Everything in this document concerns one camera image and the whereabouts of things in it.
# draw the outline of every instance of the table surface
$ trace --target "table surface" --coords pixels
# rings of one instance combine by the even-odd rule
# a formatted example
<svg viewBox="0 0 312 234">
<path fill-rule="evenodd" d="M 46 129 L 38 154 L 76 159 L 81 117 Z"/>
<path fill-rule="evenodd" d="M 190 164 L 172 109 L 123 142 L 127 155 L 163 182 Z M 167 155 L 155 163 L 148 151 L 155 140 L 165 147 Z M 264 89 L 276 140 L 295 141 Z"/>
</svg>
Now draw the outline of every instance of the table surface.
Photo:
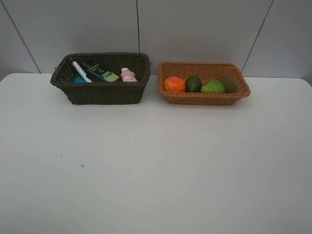
<svg viewBox="0 0 312 234">
<path fill-rule="evenodd" d="M 305 81 L 187 106 L 151 76 L 139 104 L 75 106 L 50 76 L 0 82 L 1 234 L 312 233 Z"/>
</svg>

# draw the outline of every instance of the avocado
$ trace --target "avocado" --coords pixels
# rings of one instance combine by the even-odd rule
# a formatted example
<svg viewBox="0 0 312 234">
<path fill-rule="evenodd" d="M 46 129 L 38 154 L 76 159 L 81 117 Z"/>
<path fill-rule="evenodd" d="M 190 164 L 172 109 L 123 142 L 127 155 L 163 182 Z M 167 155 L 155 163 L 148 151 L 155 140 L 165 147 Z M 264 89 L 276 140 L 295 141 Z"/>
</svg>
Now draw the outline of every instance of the avocado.
<svg viewBox="0 0 312 234">
<path fill-rule="evenodd" d="M 201 79 L 198 76 L 191 76 L 186 79 L 185 92 L 200 93 Z"/>
<path fill-rule="evenodd" d="M 225 86 L 218 79 L 212 79 L 204 83 L 200 90 L 203 93 L 225 93 Z"/>
</svg>

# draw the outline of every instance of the orange fruit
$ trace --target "orange fruit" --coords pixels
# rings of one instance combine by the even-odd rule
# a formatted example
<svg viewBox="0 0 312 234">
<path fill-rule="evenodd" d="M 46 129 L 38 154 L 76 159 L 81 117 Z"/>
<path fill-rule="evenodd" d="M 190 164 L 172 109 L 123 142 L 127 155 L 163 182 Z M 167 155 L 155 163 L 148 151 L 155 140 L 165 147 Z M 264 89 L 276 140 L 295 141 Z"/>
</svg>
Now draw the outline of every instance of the orange fruit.
<svg viewBox="0 0 312 234">
<path fill-rule="evenodd" d="M 184 93 L 185 81 L 180 77 L 169 77 L 165 80 L 164 90 L 172 93 Z"/>
</svg>

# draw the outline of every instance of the pink bottle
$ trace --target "pink bottle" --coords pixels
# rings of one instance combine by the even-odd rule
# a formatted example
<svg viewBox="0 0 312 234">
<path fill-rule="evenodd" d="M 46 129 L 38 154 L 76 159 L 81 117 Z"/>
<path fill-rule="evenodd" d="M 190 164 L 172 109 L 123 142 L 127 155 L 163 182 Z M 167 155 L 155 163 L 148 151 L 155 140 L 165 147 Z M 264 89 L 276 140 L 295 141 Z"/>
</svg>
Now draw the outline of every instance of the pink bottle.
<svg viewBox="0 0 312 234">
<path fill-rule="evenodd" d="M 132 71 L 129 71 L 128 68 L 122 68 L 121 71 L 123 82 L 137 82 L 136 75 Z"/>
</svg>

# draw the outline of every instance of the dark brown wicker basket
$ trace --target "dark brown wicker basket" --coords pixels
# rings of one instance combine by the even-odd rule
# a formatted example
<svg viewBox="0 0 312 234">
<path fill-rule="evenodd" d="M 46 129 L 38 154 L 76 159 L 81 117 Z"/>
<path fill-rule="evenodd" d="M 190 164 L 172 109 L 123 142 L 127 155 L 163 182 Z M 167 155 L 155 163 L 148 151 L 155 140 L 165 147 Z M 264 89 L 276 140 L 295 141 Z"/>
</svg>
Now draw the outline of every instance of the dark brown wicker basket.
<svg viewBox="0 0 312 234">
<path fill-rule="evenodd" d="M 74 83 L 79 73 L 72 65 L 76 61 L 100 64 L 120 76 L 123 67 L 136 74 L 138 82 Z M 135 104 L 141 101 L 145 85 L 151 74 L 147 55 L 137 53 L 91 53 L 66 56 L 51 77 L 51 84 L 61 89 L 76 105 Z"/>
<path fill-rule="evenodd" d="M 171 76 L 178 76 L 182 79 L 199 76 L 204 83 L 211 79 L 217 79 L 220 75 L 232 78 L 237 87 L 235 93 L 171 93 L 164 90 L 165 80 Z M 232 105 L 237 100 L 250 95 L 250 89 L 242 73 L 230 63 L 163 62 L 158 67 L 157 85 L 160 94 L 172 104 L 225 106 Z"/>
</svg>

